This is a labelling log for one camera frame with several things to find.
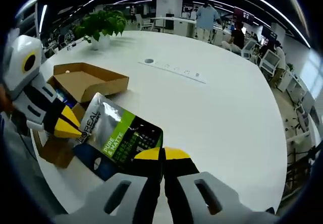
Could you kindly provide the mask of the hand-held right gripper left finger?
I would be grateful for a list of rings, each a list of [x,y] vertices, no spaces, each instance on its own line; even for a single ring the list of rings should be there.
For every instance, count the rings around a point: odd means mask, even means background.
[[[55,223],[152,223],[162,180],[161,148],[140,152],[128,172],[114,174],[88,193],[84,205]]]

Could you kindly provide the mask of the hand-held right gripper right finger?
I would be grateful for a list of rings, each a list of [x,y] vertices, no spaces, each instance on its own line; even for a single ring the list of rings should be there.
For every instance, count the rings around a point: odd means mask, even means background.
[[[209,172],[200,172],[183,150],[166,147],[165,195],[174,223],[276,223],[274,214],[253,211],[238,193]]]

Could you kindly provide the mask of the person's left hand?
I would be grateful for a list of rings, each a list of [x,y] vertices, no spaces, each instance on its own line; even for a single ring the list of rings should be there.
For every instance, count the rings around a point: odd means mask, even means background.
[[[3,85],[0,85],[0,111],[12,112],[14,107],[11,100],[7,97]]]

